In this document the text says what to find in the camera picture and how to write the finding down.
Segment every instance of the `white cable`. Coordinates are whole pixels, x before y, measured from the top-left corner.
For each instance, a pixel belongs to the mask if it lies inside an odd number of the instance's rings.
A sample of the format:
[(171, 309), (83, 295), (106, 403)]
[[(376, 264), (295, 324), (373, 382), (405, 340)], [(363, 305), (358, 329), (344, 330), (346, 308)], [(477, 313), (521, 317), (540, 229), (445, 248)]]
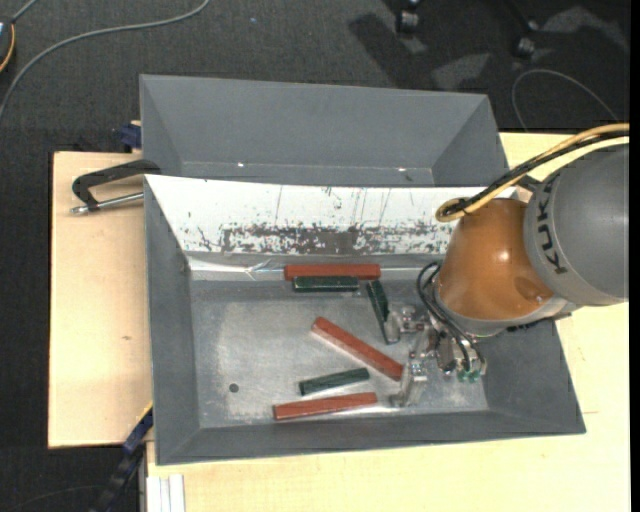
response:
[(17, 13), (15, 13), (13, 15), (13, 18), (11, 19), (12, 23), (15, 23), (16, 21), (18, 21), (18, 18), (20, 16), (22, 16), (25, 12), (27, 12), (29, 9), (31, 9), (31, 7), (33, 6), (33, 4), (35, 4), (38, 0), (31, 0), (30, 2), (27, 2), (22, 9), (20, 9)]
[(84, 41), (85, 39), (89, 39), (91, 37), (97, 37), (97, 36), (102, 36), (106, 34), (115, 34), (117, 32), (127, 32), (130, 30), (142, 30), (146, 28), (162, 27), (165, 25), (170, 25), (172, 23), (177, 23), (179, 21), (183, 21), (195, 16), (200, 11), (202, 11), (207, 5), (209, 5), (210, 2), (211, 0), (204, 0), (204, 2), (202, 2), (202, 4), (200, 4), (200, 6), (194, 9), (193, 11), (190, 11), (186, 14), (182, 14), (180, 16), (176, 16), (175, 18), (169, 18), (166, 20), (159, 20), (159, 21), (151, 21), (148, 23), (138, 23), (135, 25), (123, 25), (121, 27), (103, 28), (100, 30), (94, 30), (92, 32), (85, 32), (84, 34), (70, 37), (69, 39), (65, 39), (64, 41), (60, 41), (59, 43), (56, 43), (53, 46), (50, 46), (49, 48), (44, 50), (42, 53), (36, 55), (33, 59), (31, 59), (31, 61), (24, 68), (20, 70), (20, 72), (14, 78), (13, 82), (11, 82), (9, 89), (7, 89), (7, 93), (5, 94), (4, 99), (2, 100), (2, 104), (0, 104), (0, 125), (2, 124), (2, 117), (4, 115), (5, 109), (7, 108), (7, 104), (9, 103), (9, 98), (11, 98), (11, 95), (16, 90), (16, 87), (18, 86), (18, 84), (20, 83), (24, 75), (26, 75), (27, 72), (34, 65), (36, 65), (40, 60), (45, 58), (47, 55), (55, 52), (56, 50), (59, 50), (63, 46), (67, 46), (77, 41)]
[(528, 71), (525, 71), (521, 75), (519, 75), (518, 78), (516, 78), (515, 81), (513, 82), (513, 85), (511, 86), (511, 104), (513, 105), (513, 109), (516, 111), (516, 116), (518, 117), (518, 122), (520, 123), (522, 128), (524, 128), (525, 132), (528, 132), (529, 129), (524, 124), (524, 121), (522, 120), (522, 116), (520, 115), (520, 109), (518, 108), (518, 103), (516, 101), (516, 88), (518, 87), (518, 84), (520, 83), (520, 81), (524, 77), (526, 77), (528, 75), (536, 75), (536, 74), (557, 76), (559, 78), (564, 78), (565, 80), (568, 80), (569, 82), (571, 82), (574, 85), (577, 85), (580, 89), (582, 89), (589, 96), (591, 96), (594, 100), (596, 100), (611, 115), (612, 119), (614, 119), (615, 121), (618, 121), (618, 122), (620, 121), (618, 119), (618, 116), (615, 115), (615, 113), (607, 106), (607, 104), (604, 101), (602, 101), (600, 99), (600, 97), (595, 92), (593, 92), (586, 85), (584, 85), (583, 83), (579, 82), (575, 78), (572, 78), (569, 75), (565, 75), (564, 73), (560, 73), (559, 71), (553, 71), (551, 69), (544, 69), (544, 68), (530, 69)]

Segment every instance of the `black cable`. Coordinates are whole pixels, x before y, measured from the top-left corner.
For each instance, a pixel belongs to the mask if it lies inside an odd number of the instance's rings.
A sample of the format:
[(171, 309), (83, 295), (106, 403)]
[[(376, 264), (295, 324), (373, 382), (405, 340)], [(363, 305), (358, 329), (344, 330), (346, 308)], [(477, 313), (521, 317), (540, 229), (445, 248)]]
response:
[(138, 446), (133, 453), (123, 455), (122, 460), (109, 478), (107, 487), (89, 508), (89, 512), (111, 512), (113, 510), (138, 472), (143, 455), (143, 445)]
[(504, 174), (503, 176), (495, 180), (491, 185), (489, 185), (487, 188), (482, 190), (482, 192), (479, 192), (478, 194), (476, 194), (471, 198), (460, 199), (460, 201), (458, 201), (455, 204), (452, 204), (451, 206), (446, 208), (442, 213), (443, 215), (449, 216), (459, 211), (464, 211), (465, 208), (469, 207), (470, 205), (486, 197), (490, 193), (494, 192), (496, 189), (503, 186), (505, 183), (511, 181), (512, 179), (518, 176), (524, 176), (525, 174), (531, 172), (536, 167), (539, 167), (543, 164), (546, 164), (547, 162), (550, 162), (551, 160), (555, 160), (558, 157), (561, 157), (563, 155), (566, 155), (567, 153), (571, 153), (578, 149), (590, 146), (592, 144), (597, 144), (598, 142), (603, 142), (605, 140), (624, 137), (628, 134), (629, 132), (626, 130), (603, 133), (602, 135), (599, 135), (597, 137), (592, 137), (590, 139), (585, 139), (585, 140), (576, 142), (571, 146), (555, 151), (547, 156), (530, 158), (526, 162), (523, 162), (520, 165), (514, 167), (511, 171), (509, 171), (508, 173)]
[[(435, 270), (431, 273), (431, 275), (429, 276), (429, 279), (427, 280), (426, 285), (423, 287), (422, 278), (424, 277), (425, 273), (428, 270), (434, 267), (435, 267)], [(432, 314), (434, 318), (438, 320), (438, 322), (440, 322), (443, 325), (446, 325), (449, 328), (449, 330), (452, 332), (453, 337), (456, 340), (456, 344), (458, 345), (458, 347), (460, 347), (460, 350), (462, 351), (462, 355), (464, 357), (465, 370), (467, 372), (470, 372), (471, 358), (469, 357), (469, 352), (467, 351), (467, 347), (465, 347), (462, 340), (465, 339), (470, 345), (474, 345), (474, 342), (471, 341), (464, 332), (462, 332), (462, 330), (455, 324), (453, 320), (451, 320), (444, 314), (444, 312), (438, 307), (437, 304), (435, 304), (435, 302), (432, 303), (431, 300), (424, 293), (424, 288), (433, 283), (433, 280), (435, 279), (438, 272), (440, 272), (440, 265), (435, 261), (432, 263), (429, 263), (420, 271), (420, 273), (418, 274), (417, 282), (416, 282), (416, 286), (418, 288), (418, 296), (426, 306), (429, 313)], [(484, 359), (482, 358), (482, 356), (477, 350), (476, 352), (478, 353), (478, 357), (480, 358), (480, 361), (484, 364)]]

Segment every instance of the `black carpet floor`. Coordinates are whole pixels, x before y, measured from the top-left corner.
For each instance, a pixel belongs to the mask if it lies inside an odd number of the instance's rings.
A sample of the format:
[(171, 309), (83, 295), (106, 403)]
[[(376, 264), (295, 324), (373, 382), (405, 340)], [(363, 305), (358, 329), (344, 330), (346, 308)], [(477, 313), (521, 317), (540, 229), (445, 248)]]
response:
[[(24, 1), (0, 0), (0, 16)], [(57, 41), (197, 4), (40, 0), (18, 22), (0, 98)], [(56, 149), (122, 151), (115, 130), (139, 117), (140, 73), (482, 92), (501, 130), (629, 119), (630, 0), (531, 2), (530, 60), (510, 52), (518, 25), (502, 0), (428, 0), (410, 38), (394, 31), (399, 4), (212, 0), (182, 24), (65, 47), (24, 77), (0, 120), (0, 511), (85, 510), (118, 460), (113, 447), (46, 450), (48, 163)], [(135, 489), (119, 508), (135, 510)]]

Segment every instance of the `wooden table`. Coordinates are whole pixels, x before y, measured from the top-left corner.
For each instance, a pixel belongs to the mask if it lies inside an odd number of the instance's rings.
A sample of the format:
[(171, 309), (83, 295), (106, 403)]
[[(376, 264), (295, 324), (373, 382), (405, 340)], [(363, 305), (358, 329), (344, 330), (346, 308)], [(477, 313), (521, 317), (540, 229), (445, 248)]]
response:
[[(564, 139), (501, 137), (512, 165)], [(75, 177), (137, 158), (54, 158), (52, 448), (122, 443), (151, 400), (142, 208), (69, 213), (80, 204), (70, 188)], [(131, 193), (139, 184), (98, 194)], [(630, 509), (628, 305), (583, 308), (558, 328), (585, 435), (163, 467), (149, 442), (145, 471), (183, 474), (194, 512)]]

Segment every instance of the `red stick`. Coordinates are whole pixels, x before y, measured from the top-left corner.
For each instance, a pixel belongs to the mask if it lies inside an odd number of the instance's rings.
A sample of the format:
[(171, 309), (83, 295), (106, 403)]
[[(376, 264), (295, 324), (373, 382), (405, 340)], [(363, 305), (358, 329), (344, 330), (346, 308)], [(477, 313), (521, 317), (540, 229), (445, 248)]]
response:
[(346, 350), (363, 363), (384, 373), (390, 379), (400, 381), (402, 378), (403, 367), (400, 363), (376, 350), (371, 345), (366, 344), (360, 338), (356, 338), (353, 334), (341, 329), (336, 324), (329, 322), (326, 318), (321, 316), (316, 318), (311, 331), (337, 347)]
[(304, 416), (346, 411), (376, 403), (378, 403), (378, 397), (375, 393), (353, 393), (351, 395), (332, 396), (316, 400), (298, 400), (288, 404), (274, 405), (273, 417), (276, 420), (289, 420)]
[(381, 276), (380, 265), (374, 263), (327, 263), (322, 265), (285, 265), (284, 278), (293, 281), (294, 277), (357, 277), (371, 281)]

